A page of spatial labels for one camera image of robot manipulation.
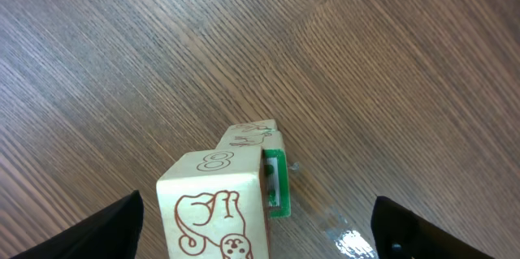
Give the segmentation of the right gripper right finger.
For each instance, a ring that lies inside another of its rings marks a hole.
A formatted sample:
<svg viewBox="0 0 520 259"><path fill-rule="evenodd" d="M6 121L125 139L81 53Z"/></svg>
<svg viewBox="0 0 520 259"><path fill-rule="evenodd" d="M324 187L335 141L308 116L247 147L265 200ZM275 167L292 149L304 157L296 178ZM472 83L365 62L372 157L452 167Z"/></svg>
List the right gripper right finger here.
<svg viewBox="0 0 520 259"><path fill-rule="evenodd" d="M370 219L380 259L492 259L385 196Z"/></svg>

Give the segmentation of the green V letter block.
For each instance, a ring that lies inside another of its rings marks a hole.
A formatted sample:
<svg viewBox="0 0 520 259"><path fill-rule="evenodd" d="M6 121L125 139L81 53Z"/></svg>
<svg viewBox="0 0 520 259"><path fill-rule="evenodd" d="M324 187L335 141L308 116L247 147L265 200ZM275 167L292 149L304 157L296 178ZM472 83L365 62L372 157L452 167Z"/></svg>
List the green V letter block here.
<svg viewBox="0 0 520 259"><path fill-rule="evenodd" d="M227 130L227 134L245 134L248 132L275 132L278 130L276 121L274 119L266 119L261 121L254 121L248 123L239 123L231 125Z"/></svg>

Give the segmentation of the green N letter block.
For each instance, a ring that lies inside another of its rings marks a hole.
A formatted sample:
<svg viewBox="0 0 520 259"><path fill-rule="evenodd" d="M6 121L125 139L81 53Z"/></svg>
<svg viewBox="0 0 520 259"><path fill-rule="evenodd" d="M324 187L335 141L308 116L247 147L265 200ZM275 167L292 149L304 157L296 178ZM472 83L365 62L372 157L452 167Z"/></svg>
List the green N letter block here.
<svg viewBox="0 0 520 259"><path fill-rule="evenodd" d="M217 149L261 146L266 172L266 190L271 218L291 215L288 163L282 133L273 127L247 128L245 124L230 128Z"/></svg>

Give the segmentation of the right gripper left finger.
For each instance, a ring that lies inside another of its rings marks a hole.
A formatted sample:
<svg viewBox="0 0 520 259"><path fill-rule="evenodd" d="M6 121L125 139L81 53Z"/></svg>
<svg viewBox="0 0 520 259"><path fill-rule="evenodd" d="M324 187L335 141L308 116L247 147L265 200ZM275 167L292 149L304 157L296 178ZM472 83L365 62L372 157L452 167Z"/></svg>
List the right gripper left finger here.
<svg viewBox="0 0 520 259"><path fill-rule="evenodd" d="M134 259L143 221L136 190L13 259Z"/></svg>

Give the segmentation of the white block green bottom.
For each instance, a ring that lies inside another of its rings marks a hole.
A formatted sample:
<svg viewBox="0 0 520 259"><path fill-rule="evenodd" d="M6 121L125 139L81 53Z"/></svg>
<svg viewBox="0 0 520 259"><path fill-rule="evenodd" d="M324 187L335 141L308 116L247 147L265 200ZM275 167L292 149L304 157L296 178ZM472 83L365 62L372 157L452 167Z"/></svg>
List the white block green bottom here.
<svg viewBox="0 0 520 259"><path fill-rule="evenodd" d="M186 153L156 183L171 258L268 258L259 146Z"/></svg>

